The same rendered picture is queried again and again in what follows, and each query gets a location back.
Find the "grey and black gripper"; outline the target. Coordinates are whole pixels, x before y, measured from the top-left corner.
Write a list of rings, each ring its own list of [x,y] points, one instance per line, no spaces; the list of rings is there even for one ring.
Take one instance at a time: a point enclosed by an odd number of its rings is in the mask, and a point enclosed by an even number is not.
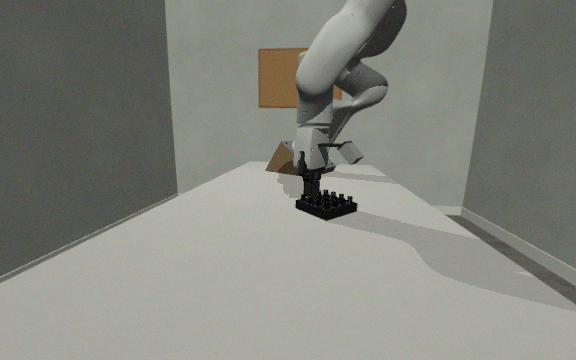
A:
[[[298,126],[297,128],[293,166],[298,169],[298,175],[303,177],[303,194],[306,194],[306,197],[314,198],[319,195],[320,181],[318,180],[321,180],[321,173],[328,164],[329,147],[318,147],[318,144],[329,143],[328,128],[330,126]]]

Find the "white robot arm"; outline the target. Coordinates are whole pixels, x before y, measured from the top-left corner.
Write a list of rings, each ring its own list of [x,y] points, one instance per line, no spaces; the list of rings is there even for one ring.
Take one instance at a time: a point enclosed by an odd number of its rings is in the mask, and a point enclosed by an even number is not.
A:
[[[364,155],[352,141],[333,142],[355,113],[379,103],[388,91],[385,77],[360,59],[386,51],[406,15],[405,0],[347,0],[323,26],[308,51],[298,56],[297,123],[330,126],[329,143],[318,147],[338,147],[350,165]],[[333,84],[353,99],[333,99]]]

